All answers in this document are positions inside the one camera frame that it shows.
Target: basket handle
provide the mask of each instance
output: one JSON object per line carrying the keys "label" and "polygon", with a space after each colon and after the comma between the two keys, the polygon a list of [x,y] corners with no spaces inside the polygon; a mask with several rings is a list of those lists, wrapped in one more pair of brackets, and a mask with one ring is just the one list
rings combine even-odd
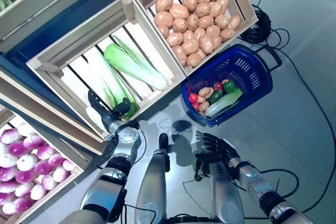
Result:
{"label": "basket handle", "polygon": [[273,48],[269,47],[269,46],[262,46],[260,47],[258,50],[254,51],[254,53],[258,53],[261,50],[266,49],[275,59],[275,61],[277,62],[276,66],[269,68],[267,66],[267,64],[265,63],[265,61],[263,60],[263,63],[265,65],[265,67],[267,68],[267,71],[272,72],[273,70],[277,69],[278,67],[280,67],[282,65],[282,60],[280,59],[279,55],[273,50]]}

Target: red tomato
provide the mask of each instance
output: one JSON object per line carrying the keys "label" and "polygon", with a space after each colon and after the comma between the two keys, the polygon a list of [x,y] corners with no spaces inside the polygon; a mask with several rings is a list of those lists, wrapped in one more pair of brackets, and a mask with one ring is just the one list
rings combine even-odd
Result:
{"label": "red tomato", "polygon": [[198,102],[194,102],[191,104],[191,106],[198,111],[198,108],[200,107],[200,104]]}
{"label": "red tomato", "polygon": [[197,102],[197,101],[198,101],[198,95],[197,95],[197,94],[190,94],[190,95],[189,95],[189,101],[190,101],[191,103],[195,103],[195,102]]}

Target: cucumber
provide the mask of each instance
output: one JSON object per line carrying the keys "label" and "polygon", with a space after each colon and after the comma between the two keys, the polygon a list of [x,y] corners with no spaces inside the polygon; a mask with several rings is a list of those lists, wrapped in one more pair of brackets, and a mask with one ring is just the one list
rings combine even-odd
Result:
{"label": "cucumber", "polygon": [[210,104],[214,104],[215,102],[217,102],[221,97],[223,96],[223,93],[222,91],[219,89],[219,90],[216,90],[212,96],[210,97],[209,99],[209,103]]}

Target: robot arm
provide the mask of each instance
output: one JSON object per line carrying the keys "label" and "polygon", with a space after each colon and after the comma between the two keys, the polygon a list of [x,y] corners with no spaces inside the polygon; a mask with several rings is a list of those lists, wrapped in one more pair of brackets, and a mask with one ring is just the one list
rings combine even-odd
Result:
{"label": "robot arm", "polygon": [[303,213],[282,198],[249,162],[240,159],[237,151],[225,140],[201,133],[209,151],[220,151],[224,162],[233,169],[233,177],[247,190],[250,198],[274,224],[313,224]]}
{"label": "robot arm", "polygon": [[119,219],[125,203],[127,176],[137,156],[141,144],[138,130],[123,124],[120,116],[130,109],[130,102],[124,98],[112,112],[106,110],[98,96],[89,90],[91,106],[101,115],[103,125],[110,134],[107,139],[117,140],[113,154],[91,186],[81,204],[81,210],[66,217],[61,224],[103,224]]}

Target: green bell pepper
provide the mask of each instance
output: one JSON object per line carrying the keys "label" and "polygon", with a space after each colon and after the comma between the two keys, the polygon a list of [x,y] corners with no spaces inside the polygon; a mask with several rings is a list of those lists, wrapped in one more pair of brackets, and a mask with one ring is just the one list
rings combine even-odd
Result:
{"label": "green bell pepper", "polygon": [[236,89],[236,86],[233,81],[227,80],[223,83],[223,89],[227,94],[229,94]]}

